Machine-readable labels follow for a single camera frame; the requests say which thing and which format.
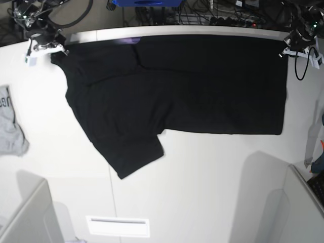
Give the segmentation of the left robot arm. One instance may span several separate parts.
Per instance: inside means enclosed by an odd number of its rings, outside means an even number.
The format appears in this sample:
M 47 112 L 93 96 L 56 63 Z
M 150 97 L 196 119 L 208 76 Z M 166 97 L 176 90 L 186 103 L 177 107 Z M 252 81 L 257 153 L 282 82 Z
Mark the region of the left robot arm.
M 316 44 L 323 31 L 323 1 L 284 1 L 292 15 L 290 33 L 284 42 L 291 51 L 301 51 Z

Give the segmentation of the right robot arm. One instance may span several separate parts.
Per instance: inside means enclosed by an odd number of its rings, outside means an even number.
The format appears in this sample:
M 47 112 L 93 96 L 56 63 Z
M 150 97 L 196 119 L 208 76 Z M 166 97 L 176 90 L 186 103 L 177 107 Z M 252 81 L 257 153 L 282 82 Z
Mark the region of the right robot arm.
M 16 1 L 11 17 L 23 28 L 28 38 L 27 53 L 51 50 L 63 46 L 65 37 L 59 27 L 50 22 L 49 15 L 66 1 Z

